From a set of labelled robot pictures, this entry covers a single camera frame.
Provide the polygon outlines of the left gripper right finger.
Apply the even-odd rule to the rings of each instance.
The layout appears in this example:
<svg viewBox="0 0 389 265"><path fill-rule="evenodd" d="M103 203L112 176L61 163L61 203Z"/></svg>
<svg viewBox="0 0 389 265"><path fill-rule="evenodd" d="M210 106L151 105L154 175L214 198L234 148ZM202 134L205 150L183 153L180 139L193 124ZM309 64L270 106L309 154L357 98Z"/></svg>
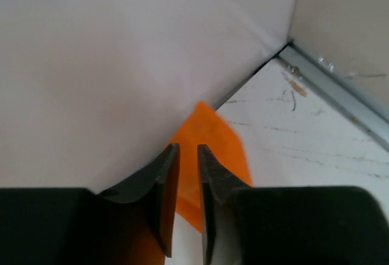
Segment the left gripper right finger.
<svg viewBox="0 0 389 265"><path fill-rule="evenodd" d="M204 264L241 264L242 253L233 196L249 188L223 166L207 145L199 145L198 175Z"/></svg>

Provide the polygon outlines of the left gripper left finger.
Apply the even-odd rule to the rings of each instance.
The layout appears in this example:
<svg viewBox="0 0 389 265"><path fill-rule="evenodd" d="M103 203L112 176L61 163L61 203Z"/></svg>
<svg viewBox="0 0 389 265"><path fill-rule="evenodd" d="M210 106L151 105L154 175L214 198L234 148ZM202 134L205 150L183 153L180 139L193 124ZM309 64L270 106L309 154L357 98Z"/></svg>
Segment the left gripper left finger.
<svg viewBox="0 0 389 265"><path fill-rule="evenodd" d="M115 204L140 204L165 256L172 256L180 146L169 144L152 162L98 195Z"/></svg>

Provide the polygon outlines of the orange trousers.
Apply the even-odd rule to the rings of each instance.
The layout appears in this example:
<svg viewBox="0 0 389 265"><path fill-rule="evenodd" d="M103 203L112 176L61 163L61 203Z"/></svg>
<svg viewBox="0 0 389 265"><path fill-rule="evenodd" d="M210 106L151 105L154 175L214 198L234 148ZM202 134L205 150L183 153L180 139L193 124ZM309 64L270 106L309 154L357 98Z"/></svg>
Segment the orange trousers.
<svg viewBox="0 0 389 265"><path fill-rule="evenodd" d="M202 231L198 145L207 145L221 163L244 183L252 184L243 145L228 123L213 108L199 102L180 126L169 144L180 146L180 170L175 214L180 214L199 232ZM129 205L134 211L124 218L123 256L119 264L164 264L165 255L146 223L145 209Z"/></svg>

